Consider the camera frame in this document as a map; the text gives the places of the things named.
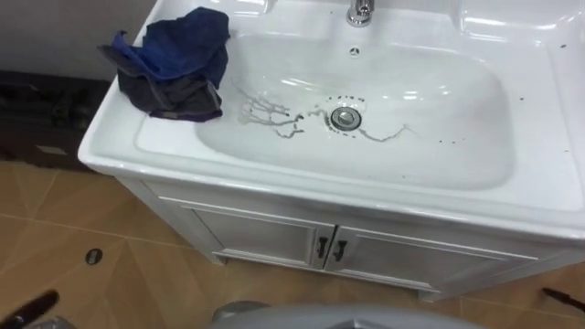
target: ceramic basin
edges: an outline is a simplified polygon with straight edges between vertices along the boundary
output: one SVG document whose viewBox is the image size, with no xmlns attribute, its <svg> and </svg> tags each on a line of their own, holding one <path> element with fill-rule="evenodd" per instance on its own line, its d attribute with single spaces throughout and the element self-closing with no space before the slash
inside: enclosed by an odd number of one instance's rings
<svg viewBox="0 0 585 329">
<path fill-rule="evenodd" d="M 442 188 L 496 186 L 514 168 L 507 93 L 479 60 L 343 36 L 244 35 L 230 40 L 229 53 L 220 90 L 226 115 L 197 129 L 214 150 Z M 358 110 L 361 126 L 336 129 L 330 117 L 339 107 Z"/>
<path fill-rule="evenodd" d="M 585 237 L 580 0 L 393 0 L 364 28 L 346 22 L 348 0 L 159 0 L 140 36 L 200 5 L 230 19 L 224 116 L 149 118 L 114 83 L 81 161 L 109 175 Z M 336 129 L 339 107 L 361 126 Z"/>
</svg>

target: wall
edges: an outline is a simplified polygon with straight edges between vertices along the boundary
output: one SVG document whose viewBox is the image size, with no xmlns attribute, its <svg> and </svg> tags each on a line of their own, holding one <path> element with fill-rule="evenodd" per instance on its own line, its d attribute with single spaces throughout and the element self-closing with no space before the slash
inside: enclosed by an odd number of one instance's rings
<svg viewBox="0 0 585 329">
<path fill-rule="evenodd" d="M 0 69 L 111 80 L 96 47 L 119 29 L 133 40 L 154 1 L 0 1 Z"/>
</svg>

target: brown floor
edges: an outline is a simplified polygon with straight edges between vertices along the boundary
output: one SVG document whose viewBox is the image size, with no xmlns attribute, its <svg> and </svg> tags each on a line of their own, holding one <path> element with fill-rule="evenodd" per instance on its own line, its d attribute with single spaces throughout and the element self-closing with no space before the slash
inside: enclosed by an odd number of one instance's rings
<svg viewBox="0 0 585 329">
<path fill-rule="evenodd" d="M 226 302 L 368 302 L 462 317 L 488 328 L 585 328 L 545 286 L 585 298 L 585 264 L 462 298 L 231 260 L 207 262 L 114 179 L 0 162 L 0 314 L 46 289 L 79 328 L 206 328 Z M 89 266 L 89 249 L 104 250 Z"/>
</svg>

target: chrome faucet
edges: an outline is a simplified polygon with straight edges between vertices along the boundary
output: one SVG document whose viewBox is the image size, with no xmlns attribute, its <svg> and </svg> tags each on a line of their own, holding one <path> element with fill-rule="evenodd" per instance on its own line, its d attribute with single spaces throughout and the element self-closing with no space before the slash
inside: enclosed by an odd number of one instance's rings
<svg viewBox="0 0 585 329">
<path fill-rule="evenodd" d="M 367 27 L 372 21 L 375 0 L 351 0 L 347 10 L 347 23 L 352 27 Z"/>
</svg>

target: blue towel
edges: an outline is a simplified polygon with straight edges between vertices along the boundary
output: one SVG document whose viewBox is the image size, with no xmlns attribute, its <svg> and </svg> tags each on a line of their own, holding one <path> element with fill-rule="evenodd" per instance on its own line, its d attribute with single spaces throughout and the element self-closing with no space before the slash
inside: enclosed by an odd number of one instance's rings
<svg viewBox="0 0 585 329">
<path fill-rule="evenodd" d="M 226 14 L 199 7 L 184 17 L 149 25 L 141 48 L 128 46 L 124 31 L 112 46 L 157 81 L 193 74 L 219 88 L 228 65 L 228 24 Z"/>
</svg>

